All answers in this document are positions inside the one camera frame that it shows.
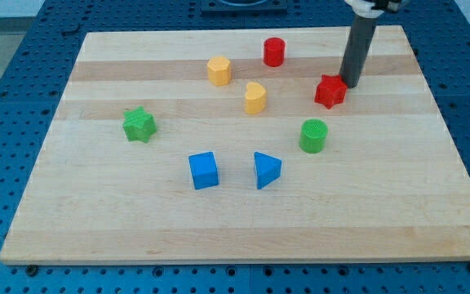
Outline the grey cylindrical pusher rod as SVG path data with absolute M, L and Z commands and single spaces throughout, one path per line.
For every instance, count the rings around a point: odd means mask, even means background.
M 360 80 L 376 25 L 376 18 L 355 15 L 339 69 L 339 75 L 348 88 L 356 87 Z

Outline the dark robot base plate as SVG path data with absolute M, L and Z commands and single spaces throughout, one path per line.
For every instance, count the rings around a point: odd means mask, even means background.
M 287 0 L 201 0 L 202 15 L 287 11 Z

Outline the white rod mount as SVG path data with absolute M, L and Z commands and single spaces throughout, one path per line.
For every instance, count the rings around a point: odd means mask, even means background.
M 398 13 L 405 5 L 406 0 L 344 0 L 353 12 L 360 17 L 379 18 L 384 12 Z

